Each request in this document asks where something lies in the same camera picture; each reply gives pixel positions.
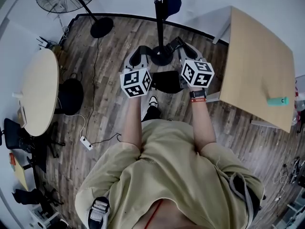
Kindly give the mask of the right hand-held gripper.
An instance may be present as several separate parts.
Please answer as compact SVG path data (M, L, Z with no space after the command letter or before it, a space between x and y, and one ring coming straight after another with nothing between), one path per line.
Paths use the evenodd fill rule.
M195 47L186 42L177 52L181 63L181 69L178 70L181 87L208 88L214 77L212 65Z

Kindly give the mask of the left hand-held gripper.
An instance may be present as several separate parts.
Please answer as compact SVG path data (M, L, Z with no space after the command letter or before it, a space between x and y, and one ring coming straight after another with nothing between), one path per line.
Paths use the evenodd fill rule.
M152 77L149 73L147 57L149 49L146 46L139 46L124 61L120 82L121 89L128 98L147 95L151 87Z

